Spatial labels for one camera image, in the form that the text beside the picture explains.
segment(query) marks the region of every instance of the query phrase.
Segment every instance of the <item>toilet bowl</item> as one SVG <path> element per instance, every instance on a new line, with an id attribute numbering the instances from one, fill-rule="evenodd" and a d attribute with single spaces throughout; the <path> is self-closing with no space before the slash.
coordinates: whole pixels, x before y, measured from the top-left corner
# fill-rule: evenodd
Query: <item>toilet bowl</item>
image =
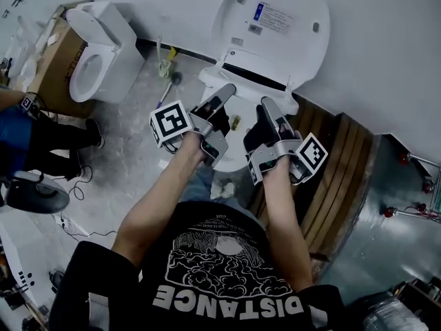
<path id="1" fill-rule="evenodd" d="M 226 83 L 237 89 L 225 104 L 235 128 L 215 170 L 234 172 L 247 165 L 243 138 L 256 123 L 263 97 L 271 97 L 285 114 L 297 113 L 292 92 L 316 76 L 329 25 L 325 0 L 223 0 L 212 28 L 218 60 L 199 74 L 206 86 L 202 101 Z"/>
<path id="2" fill-rule="evenodd" d="M 66 13 L 66 19 L 88 43 L 70 79 L 72 99 L 124 100 L 144 64 L 128 22 L 105 1 L 80 4 Z"/>

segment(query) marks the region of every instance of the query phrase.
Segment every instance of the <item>cardboard box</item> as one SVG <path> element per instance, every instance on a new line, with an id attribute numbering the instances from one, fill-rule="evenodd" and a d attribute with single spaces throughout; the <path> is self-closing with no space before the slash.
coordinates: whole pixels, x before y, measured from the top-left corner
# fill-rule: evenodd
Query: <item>cardboard box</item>
<path id="1" fill-rule="evenodd" d="M 69 93 L 70 78 L 87 44 L 61 17 L 52 32 L 55 33 L 59 33 L 59 39 L 44 50 L 28 92 L 35 92 L 43 99 L 40 104 L 44 110 L 88 118 L 95 102 L 77 103 Z"/>

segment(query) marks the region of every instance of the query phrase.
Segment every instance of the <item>yellow object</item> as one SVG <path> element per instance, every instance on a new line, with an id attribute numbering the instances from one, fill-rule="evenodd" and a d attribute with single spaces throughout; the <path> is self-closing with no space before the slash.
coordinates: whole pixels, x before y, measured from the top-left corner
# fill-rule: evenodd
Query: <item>yellow object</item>
<path id="1" fill-rule="evenodd" d="M 168 60 L 168 61 L 173 60 L 174 57 L 176 56 L 176 54 L 178 54 L 178 52 L 176 51 L 176 49 L 173 48 L 173 47 L 171 47 L 171 48 L 170 48 L 170 52 L 168 53 L 167 60 Z"/>

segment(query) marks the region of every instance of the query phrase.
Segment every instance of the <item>black pants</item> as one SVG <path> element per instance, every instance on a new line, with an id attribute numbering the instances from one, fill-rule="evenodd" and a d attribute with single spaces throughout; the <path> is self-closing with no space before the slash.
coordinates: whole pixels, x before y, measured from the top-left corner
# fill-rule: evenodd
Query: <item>black pants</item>
<path id="1" fill-rule="evenodd" d="M 79 173 L 78 160 L 51 153 L 52 150 L 78 150 L 96 144 L 89 130 L 61 125 L 40 114 L 32 123 L 32 132 L 25 171 L 39 170 L 45 174 L 72 178 Z"/>

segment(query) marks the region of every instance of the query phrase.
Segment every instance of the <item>toilet lid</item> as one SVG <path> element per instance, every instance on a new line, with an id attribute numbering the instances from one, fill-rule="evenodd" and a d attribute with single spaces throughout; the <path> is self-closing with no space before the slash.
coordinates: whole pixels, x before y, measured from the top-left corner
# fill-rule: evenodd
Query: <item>toilet lid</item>
<path id="1" fill-rule="evenodd" d="M 86 11 L 76 8 L 70 9 L 66 12 L 66 19 L 70 27 L 72 27 L 84 41 L 103 44 L 105 46 L 116 46 L 98 20 Z"/>
<path id="2" fill-rule="evenodd" d="M 294 90 L 315 77 L 329 41 L 325 0 L 224 0 L 212 29 L 219 63 Z"/>

